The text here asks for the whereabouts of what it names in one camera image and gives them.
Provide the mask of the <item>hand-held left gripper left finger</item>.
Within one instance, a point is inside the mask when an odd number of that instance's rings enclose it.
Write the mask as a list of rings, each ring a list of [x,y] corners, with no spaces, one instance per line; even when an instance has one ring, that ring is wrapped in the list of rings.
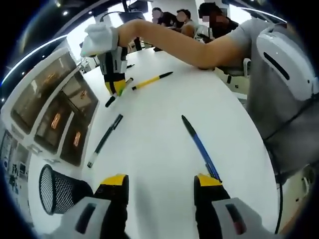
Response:
[[[62,217],[62,239],[128,239],[129,176],[104,179],[93,196],[79,201]]]

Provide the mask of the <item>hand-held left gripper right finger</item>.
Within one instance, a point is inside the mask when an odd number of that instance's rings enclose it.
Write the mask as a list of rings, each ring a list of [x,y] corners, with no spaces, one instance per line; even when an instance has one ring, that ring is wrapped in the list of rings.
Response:
[[[194,204],[201,239],[254,239],[262,228],[260,215],[211,176],[194,177]]]

